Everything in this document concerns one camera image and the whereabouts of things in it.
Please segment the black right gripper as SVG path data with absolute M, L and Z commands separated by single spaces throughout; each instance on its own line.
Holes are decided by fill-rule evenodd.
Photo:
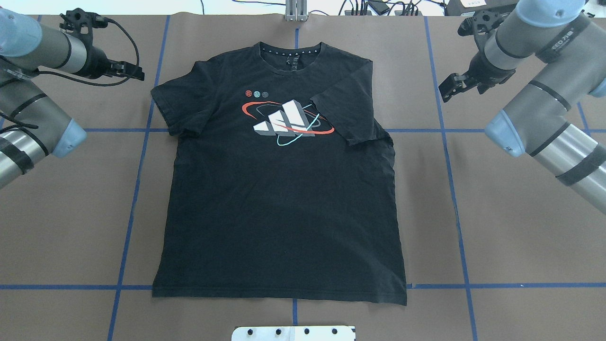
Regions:
M 487 57 L 478 52 L 471 60 L 463 75 L 451 73 L 439 86 L 439 92 L 443 103 L 448 103 L 452 97 L 459 93 L 478 89 L 479 94 L 484 94 L 492 87 L 504 84 L 516 73 L 516 69 L 504 70 L 492 65 Z

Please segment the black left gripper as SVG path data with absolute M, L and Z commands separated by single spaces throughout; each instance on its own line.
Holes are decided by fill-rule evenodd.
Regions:
M 87 52 L 87 59 L 84 65 L 84 77 L 87 79 L 98 79 L 101 76 L 125 76 L 139 81 L 145 80 L 145 72 L 142 67 L 135 64 L 123 63 L 123 69 L 115 69 L 114 66 L 120 66 L 115 61 L 110 61 L 105 52 L 95 46 Z

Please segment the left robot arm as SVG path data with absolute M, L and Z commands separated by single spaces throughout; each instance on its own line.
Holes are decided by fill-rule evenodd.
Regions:
M 87 138 L 84 129 L 33 82 L 39 75 L 56 75 L 88 86 L 101 76 L 118 77 L 118 84 L 145 74 L 136 62 L 110 60 L 93 44 L 93 31 L 116 25 L 114 19 L 77 8 L 61 15 L 59 29 L 23 14 L 0 12 L 0 109 L 9 123 L 1 128 L 0 185 L 30 172 L 48 155 L 62 158 Z

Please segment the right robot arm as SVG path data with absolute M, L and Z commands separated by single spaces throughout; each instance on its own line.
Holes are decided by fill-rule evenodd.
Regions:
M 504 84 L 534 55 L 545 66 L 486 125 L 484 132 L 513 157 L 526 153 L 600 212 L 606 207 L 605 146 L 566 114 L 584 96 L 605 96 L 605 30 L 582 11 L 583 0 L 520 0 L 506 16 L 476 11 L 459 26 L 478 49 L 468 71 L 440 85 L 444 103 Z

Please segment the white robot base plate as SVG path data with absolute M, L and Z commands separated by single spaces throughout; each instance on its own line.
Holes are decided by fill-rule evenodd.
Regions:
M 356 341 L 356 329 L 346 325 L 242 326 L 232 341 Z

